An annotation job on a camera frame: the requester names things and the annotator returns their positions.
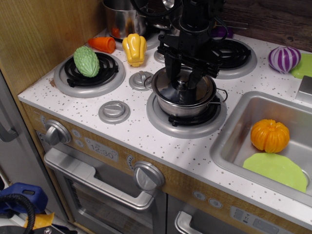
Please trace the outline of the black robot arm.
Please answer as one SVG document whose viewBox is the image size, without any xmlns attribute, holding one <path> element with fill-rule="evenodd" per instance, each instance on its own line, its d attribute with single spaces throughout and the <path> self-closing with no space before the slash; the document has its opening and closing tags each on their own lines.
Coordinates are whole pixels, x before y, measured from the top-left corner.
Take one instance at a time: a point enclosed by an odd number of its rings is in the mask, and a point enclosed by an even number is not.
<svg viewBox="0 0 312 234">
<path fill-rule="evenodd" d="M 163 17 L 182 7 L 179 35 L 158 37 L 160 44 L 157 51 L 165 57 L 166 72 L 172 81 L 177 80 L 182 65 L 192 69 L 188 80 L 189 89 L 194 89 L 200 79 L 206 75 L 213 78 L 217 76 L 221 58 L 212 49 L 221 40 L 213 39 L 211 30 L 215 22 L 225 25 L 218 17 L 225 1 L 176 0 L 171 9 L 162 13 L 144 12 L 134 0 L 131 4 L 140 14 L 148 18 Z"/>
</svg>

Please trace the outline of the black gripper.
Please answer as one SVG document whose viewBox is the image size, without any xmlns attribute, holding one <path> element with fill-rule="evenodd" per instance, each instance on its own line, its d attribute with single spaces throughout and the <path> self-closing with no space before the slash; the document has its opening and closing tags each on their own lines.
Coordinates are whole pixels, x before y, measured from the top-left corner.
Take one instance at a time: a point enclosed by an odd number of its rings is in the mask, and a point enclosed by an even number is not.
<svg viewBox="0 0 312 234">
<path fill-rule="evenodd" d="M 178 36 L 160 35 L 158 52 L 165 56 L 166 74 L 176 81 L 182 65 L 191 68 L 188 90 L 197 87 L 203 76 L 217 77 L 221 62 L 212 52 L 212 46 L 223 38 L 211 38 L 208 32 L 189 34 L 180 31 Z"/>
</svg>

